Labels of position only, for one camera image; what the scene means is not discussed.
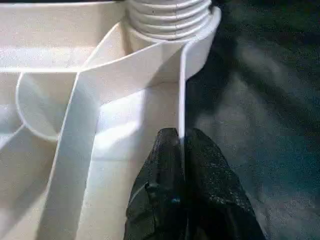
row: curved plastic rib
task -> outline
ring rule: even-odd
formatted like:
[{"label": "curved plastic rib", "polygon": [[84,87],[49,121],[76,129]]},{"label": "curved plastic rib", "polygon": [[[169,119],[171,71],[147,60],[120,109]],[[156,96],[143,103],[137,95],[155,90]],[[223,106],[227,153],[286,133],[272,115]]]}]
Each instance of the curved plastic rib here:
[{"label": "curved plastic rib", "polygon": [[22,73],[16,107],[22,122],[36,136],[56,142],[64,120],[75,73]]}]

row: dark floor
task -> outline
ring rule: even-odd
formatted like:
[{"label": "dark floor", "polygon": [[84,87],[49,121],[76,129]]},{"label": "dark floor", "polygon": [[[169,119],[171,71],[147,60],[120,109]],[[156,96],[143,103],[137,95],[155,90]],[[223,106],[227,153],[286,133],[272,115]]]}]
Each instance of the dark floor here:
[{"label": "dark floor", "polygon": [[211,53],[187,82],[186,126],[219,145],[268,239],[320,239],[319,11],[217,4]]}]

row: white plastic part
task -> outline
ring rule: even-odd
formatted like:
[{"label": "white plastic part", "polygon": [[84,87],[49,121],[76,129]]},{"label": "white plastic part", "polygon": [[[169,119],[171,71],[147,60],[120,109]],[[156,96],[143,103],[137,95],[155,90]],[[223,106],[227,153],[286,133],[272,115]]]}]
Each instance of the white plastic part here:
[{"label": "white plastic part", "polygon": [[16,87],[16,108],[36,136],[57,141],[76,74],[22,73]]},{"label": "white plastic part", "polygon": [[10,133],[0,148],[8,193],[0,191],[0,237],[123,238],[130,190],[157,131],[177,128],[184,137],[186,80],[203,67],[221,18],[218,8],[195,13],[204,3],[174,1],[186,16],[177,31],[174,22],[163,30],[144,22],[148,34],[118,2],[0,5],[13,22],[0,22],[0,105],[16,103],[15,115],[0,112],[0,134]]}]

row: ribbed plastic pipe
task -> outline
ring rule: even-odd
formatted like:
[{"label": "ribbed plastic pipe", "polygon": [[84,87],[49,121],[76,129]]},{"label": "ribbed plastic pipe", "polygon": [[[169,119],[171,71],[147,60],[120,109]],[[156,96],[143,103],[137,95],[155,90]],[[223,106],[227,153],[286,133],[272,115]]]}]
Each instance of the ribbed plastic pipe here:
[{"label": "ribbed plastic pipe", "polygon": [[211,0],[128,0],[130,24],[155,39],[195,35],[210,20]]}]

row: white plastic tray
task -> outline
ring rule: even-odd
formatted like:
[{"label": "white plastic tray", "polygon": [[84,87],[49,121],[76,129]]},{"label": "white plastic tray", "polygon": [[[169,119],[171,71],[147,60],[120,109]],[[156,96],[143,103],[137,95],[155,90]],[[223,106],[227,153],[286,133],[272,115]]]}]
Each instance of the white plastic tray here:
[{"label": "white plastic tray", "polygon": [[220,10],[165,41],[131,28],[125,4],[0,5],[0,239],[121,240],[157,132],[183,138],[185,81]]}]

